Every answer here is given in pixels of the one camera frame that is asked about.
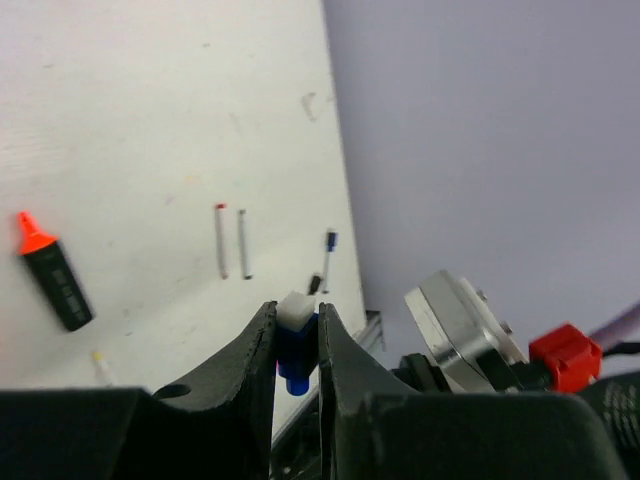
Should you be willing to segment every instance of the white board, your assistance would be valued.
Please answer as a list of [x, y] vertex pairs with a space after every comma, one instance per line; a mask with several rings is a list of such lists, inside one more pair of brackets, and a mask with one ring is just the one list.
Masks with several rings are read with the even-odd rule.
[[[304, 290], [364, 312], [320, 2], [0, 1], [0, 385], [150, 390]], [[226, 202], [230, 278], [216, 264]], [[238, 209], [254, 279], [243, 280]], [[29, 210], [67, 250], [95, 320], [66, 333], [16, 257]], [[276, 426], [296, 400], [278, 387]]]

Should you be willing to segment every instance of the screw hole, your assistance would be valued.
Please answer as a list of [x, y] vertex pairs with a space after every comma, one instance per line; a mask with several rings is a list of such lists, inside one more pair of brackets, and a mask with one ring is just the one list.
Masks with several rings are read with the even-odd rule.
[[154, 393], [153, 396], [160, 400], [166, 400], [168, 398], [184, 397], [190, 392], [191, 392], [191, 387], [189, 387], [188, 385], [176, 383], [172, 385], [165, 385], [156, 393]]

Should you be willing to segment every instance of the red plastic part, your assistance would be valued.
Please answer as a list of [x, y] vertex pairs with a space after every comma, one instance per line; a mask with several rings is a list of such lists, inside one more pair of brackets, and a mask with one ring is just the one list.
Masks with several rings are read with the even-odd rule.
[[553, 375], [553, 390], [575, 393], [600, 375], [602, 348], [571, 324], [529, 344], [529, 360], [541, 360]]

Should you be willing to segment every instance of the gray wall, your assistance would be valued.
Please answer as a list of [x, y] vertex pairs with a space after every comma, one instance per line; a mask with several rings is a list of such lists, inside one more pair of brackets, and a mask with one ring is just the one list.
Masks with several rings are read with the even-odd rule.
[[392, 351], [423, 348], [403, 294], [443, 267], [525, 347], [640, 297], [640, 2], [325, 9], [365, 301]]

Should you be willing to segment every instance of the orange highlighter cap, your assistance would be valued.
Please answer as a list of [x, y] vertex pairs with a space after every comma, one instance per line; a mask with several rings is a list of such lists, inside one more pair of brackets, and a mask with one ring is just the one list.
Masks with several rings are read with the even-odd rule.
[[49, 235], [38, 228], [38, 224], [29, 212], [20, 212], [18, 214], [18, 223], [24, 235], [24, 241], [20, 248], [20, 255], [37, 252], [58, 240], [53, 235]]

